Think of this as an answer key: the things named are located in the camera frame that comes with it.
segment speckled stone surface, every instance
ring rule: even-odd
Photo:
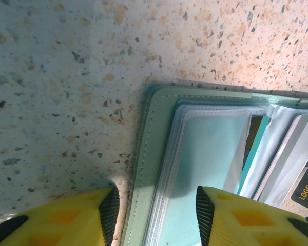
[[[308,92],[308,1],[0,0],[0,219],[115,183],[118,244],[159,83]]]

